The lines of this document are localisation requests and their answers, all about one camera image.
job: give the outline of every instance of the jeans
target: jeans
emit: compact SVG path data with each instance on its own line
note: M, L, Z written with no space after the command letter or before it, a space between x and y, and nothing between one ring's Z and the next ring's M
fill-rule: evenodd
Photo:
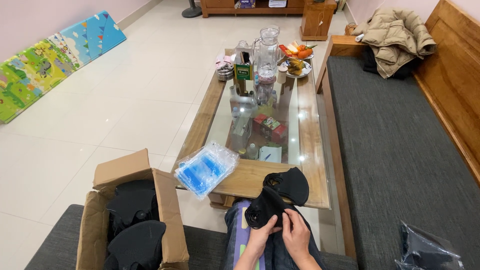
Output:
M227 251L225 253L224 270L233 270L235 264L240 258L240 254L248 242L250 237L250 227L246 225L243 218L245 209L250 205L249 200L236 201L233 206L225 214L225 223L227 224ZM291 205L286 207L298 210ZM317 249L317 245L313 238L310 225L305 221L308 229L310 230L310 241L308 244L308 251L310 255L315 259L322 270L328 270L321 258L320 252ZM266 242L265 251L257 262L256 270L299 270L292 257L285 247L283 242L282 231L271 234Z

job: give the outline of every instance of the white tiled floor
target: white tiled floor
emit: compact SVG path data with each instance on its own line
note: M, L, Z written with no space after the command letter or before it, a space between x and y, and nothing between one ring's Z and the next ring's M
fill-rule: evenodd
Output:
M214 74L215 56L262 26L280 26L280 43L300 40L295 16L184 19L187 1L164 0L133 23L127 41L74 73L11 123L0 126L0 265L23 269L70 204L83 204L97 164L143 148L169 172ZM330 34L347 21L334 15ZM314 75L327 42L314 49ZM319 96L324 148L326 117ZM331 154L327 172L334 181ZM336 194L332 182L331 193ZM184 224L224 232L224 212L178 190ZM343 253L338 202L301 208L318 246Z

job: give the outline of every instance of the gray sofa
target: gray sofa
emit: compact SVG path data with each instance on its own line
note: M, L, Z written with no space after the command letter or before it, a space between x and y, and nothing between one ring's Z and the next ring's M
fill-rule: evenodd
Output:
M84 207L70 205L48 234L25 270L74 270ZM184 226L190 270L219 270L225 254L226 233ZM326 270L357 270L354 259L320 252Z
M355 57L330 56L327 71L359 269L396 269L401 220L480 269L480 189L415 80Z

